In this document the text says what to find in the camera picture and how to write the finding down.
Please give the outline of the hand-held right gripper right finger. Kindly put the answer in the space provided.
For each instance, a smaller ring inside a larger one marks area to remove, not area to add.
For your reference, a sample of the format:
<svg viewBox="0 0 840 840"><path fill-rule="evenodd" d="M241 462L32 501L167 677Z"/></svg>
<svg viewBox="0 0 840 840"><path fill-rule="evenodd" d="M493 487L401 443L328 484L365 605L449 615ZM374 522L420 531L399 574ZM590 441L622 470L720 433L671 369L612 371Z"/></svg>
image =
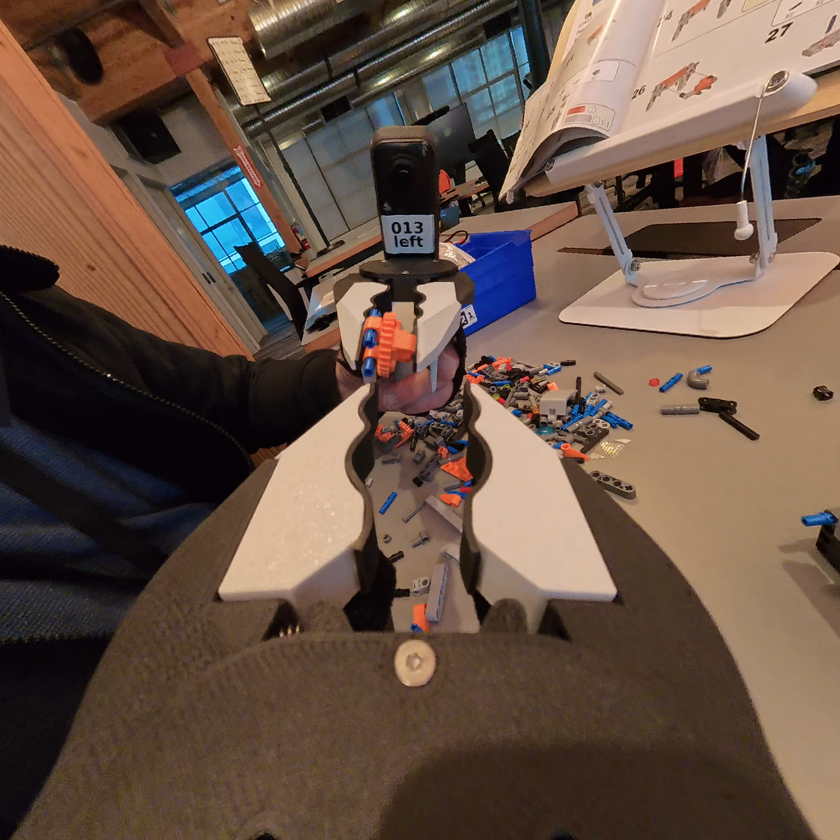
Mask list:
<svg viewBox="0 0 840 840"><path fill-rule="evenodd" d="M536 632L549 601L612 602L617 588L560 458L488 393L464 386L469 432L459 565L467 592L524 609Z"/></svg>

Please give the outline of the black computer monitor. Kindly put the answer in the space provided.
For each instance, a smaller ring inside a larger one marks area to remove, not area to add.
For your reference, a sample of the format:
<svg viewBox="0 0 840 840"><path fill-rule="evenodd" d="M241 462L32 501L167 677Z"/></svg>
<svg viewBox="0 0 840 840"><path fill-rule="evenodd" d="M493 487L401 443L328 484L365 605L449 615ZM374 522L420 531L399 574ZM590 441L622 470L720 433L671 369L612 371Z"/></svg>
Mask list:
<svg viewBox="0 0 840 840"><path fill-rule="evenodd" d="M467 104L463 102L448 110L441 108L414 124L428 126L437 139L439 167L456 184L465 183L466 166L474 160L469 145L476 139Z"/></svg>

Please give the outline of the white wooden book stand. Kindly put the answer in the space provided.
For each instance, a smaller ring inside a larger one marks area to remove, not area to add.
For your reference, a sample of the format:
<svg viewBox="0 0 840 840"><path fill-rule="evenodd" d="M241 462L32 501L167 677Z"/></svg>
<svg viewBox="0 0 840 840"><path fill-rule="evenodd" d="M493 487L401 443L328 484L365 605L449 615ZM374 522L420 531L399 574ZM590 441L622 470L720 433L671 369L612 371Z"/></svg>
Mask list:
<svg viewBox="0 0 840 840"><path fill-rule="evenodd" d="M560 313L569 324L732 339L777 322L838 264L830 252L777 255L778 238L764 134L776 118L809 102L816 81L790 70L750 80L707 104L556 156L524 187L540 196L585 185L602 220L619 270ZM736 233L758 236L754 255L639 262L601 186L622 174L741 140L753 117L747 163L751 205L737 205Z"/></svg>

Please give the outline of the black round speaker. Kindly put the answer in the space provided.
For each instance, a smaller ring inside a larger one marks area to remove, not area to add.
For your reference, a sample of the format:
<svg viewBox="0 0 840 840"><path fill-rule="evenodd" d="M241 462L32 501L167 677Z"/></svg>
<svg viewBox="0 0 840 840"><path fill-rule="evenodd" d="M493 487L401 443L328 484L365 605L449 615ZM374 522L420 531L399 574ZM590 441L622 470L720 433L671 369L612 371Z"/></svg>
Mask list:
<svg viewBox="0 0 840 840"><path fill-rule="evenodd" d="M102 82L104 71L99 54L80 27L64 28L55 36L55 43L66 58L69 69L80 81L88 85Z"/></svg>

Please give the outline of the black angled toy piece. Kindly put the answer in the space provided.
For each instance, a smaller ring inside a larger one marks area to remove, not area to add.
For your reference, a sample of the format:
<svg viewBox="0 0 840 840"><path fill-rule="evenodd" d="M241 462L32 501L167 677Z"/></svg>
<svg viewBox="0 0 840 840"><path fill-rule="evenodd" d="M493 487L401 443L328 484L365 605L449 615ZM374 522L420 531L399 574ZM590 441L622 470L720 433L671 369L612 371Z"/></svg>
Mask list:
<svg viewBox="0 0 840 840"><path fill-rule="evenodd" d="M736 429L741 435L751 441L758 441L760 434L736 417L738 404L735 401L719 397L703 396L698 399L698 407L702 412L717 415L727 425Z"/></svg>

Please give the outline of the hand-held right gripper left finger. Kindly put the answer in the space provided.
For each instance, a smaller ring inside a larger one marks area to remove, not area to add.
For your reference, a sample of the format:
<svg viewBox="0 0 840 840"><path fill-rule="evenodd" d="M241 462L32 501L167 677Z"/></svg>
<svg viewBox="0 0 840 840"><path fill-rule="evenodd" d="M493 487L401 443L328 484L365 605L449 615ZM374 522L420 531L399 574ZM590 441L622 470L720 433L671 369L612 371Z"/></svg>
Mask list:
<svg viewBox="0 0 840 840"><path fill-rule="evenodd" d="M289 445L218 588L223 602L285 601L299 616L350 604L355 629L394 629L396 573L375 534L375 388L365 385Z"/></svg>

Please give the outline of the open instruction booklet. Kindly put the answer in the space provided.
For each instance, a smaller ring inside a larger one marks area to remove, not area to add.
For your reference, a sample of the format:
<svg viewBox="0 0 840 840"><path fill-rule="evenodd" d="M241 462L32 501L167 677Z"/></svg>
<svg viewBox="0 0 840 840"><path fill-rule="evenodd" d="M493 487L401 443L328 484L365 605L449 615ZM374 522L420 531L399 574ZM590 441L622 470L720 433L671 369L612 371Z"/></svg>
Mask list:
<svg viewBox="0 0 840 840"><path fill-rule="evenodd" d="M839 2L622 1L587 46L558 49L527 102L502 193L556 156L772 75L838 64Z"/></svg>

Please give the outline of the black wall box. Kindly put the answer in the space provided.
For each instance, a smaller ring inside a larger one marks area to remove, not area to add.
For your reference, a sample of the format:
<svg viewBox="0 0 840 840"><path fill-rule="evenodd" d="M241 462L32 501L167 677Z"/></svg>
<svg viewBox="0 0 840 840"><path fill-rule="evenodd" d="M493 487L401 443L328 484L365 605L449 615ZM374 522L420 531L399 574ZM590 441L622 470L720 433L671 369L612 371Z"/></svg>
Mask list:
<svg viewBox="0 0 840 840"><path fill-rule="evenodd" d="M113 128L126 149L147 164L160 164L182 151L157 111L127 113L113 124Z"/></svg>

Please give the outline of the orange toy gear assembly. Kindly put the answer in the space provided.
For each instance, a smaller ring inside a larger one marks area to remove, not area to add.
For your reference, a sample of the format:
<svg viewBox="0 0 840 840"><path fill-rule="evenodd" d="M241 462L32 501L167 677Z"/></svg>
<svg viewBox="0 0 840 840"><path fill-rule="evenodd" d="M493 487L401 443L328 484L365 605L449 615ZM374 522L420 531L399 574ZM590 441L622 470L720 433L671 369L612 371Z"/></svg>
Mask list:
<svg viewBox="0 0 840 840"><path fill-rule="evenodd" d="M416 351L417 337L403 329L392 312L372 309L364 321L360 371L365 383L378 377L388 378L399 364L411 363Z"/></svg>

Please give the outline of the metal ceiling duct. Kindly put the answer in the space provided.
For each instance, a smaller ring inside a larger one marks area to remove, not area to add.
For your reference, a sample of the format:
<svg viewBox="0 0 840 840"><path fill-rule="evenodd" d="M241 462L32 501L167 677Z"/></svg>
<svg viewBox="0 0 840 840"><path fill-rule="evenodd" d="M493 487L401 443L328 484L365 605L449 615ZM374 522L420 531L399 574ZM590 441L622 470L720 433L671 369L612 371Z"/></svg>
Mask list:
<svg viewBox="0 0 840 840"><path fill-rule="evenodd" d="M480 1L267 1L248 11L263 56L275 58L323 36L411 35L472 10Z"/></svg>

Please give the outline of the person's torso in dark jacket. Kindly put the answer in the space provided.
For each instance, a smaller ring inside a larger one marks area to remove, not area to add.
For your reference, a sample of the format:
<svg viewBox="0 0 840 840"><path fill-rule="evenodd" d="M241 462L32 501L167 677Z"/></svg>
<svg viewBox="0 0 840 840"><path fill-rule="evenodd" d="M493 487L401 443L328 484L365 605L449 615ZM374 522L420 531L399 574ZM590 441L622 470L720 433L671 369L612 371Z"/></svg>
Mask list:
<svg viewBox="0 0 840 840"><path fill-rule="evenodd" d="M2 246L2 838L137 596L254 469L183 403L199 364L243 355L160 339L59 276Z"/></svg>

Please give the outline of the white paper wall sheet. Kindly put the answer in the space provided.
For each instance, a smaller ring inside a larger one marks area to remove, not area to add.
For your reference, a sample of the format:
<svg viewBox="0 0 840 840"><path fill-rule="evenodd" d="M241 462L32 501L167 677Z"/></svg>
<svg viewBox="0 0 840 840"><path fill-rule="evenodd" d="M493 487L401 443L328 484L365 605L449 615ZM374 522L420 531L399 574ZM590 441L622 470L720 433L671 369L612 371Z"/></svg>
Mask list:
<svg viewBox="0 0 840 840"><path fill-rule="evenodd" d="M270 95L242 38L211 37L206 42L240 105L256 106L270 102Z"/></svg>

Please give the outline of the person's left forearm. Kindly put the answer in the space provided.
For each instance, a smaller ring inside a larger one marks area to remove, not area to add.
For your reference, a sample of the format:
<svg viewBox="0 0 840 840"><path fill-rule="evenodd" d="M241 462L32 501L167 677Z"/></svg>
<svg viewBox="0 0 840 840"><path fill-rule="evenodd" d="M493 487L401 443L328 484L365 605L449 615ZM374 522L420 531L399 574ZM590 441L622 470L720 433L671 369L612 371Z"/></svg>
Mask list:
<svg viewBox="0 0 840 840"><path fill-rule="evenodd" d="M331 350L261 362L212 355L196 367L183 403L254 454L292 443L340 403L337 367Z"/></svg>

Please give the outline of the black office chair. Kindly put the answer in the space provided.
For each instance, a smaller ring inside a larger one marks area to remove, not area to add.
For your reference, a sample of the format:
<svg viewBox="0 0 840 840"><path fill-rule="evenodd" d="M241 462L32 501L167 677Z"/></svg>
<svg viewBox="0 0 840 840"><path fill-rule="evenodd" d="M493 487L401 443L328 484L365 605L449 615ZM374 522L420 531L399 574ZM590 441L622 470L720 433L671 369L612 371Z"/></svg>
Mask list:
<svg viewBox="0 0 840 840"><path fill-rule="evenodd" d="M298 287L268 259L257 245L236 246L236 250L246 265L278 295L284 312L297 331L297 336L303 340L308 307L304 304Z"/></svg>

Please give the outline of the person's left hand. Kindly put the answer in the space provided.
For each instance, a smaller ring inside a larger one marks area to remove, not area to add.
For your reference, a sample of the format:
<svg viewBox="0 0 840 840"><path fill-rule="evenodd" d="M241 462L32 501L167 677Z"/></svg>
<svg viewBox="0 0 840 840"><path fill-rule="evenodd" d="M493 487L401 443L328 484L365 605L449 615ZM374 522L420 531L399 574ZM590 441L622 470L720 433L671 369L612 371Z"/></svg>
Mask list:
<svg viewBox="0 0 840 840"><path fill-rule="evenodd" d="M459 369L464 361L455 336L437 359L437 379L431 371L412 373L397 380L392 377L377 382L378 410L381 413L399 412L419 415L444 406L457 391ZM341 404L362 387L362 379L342 364L341 351L332 353L331 407Z"/></svg>

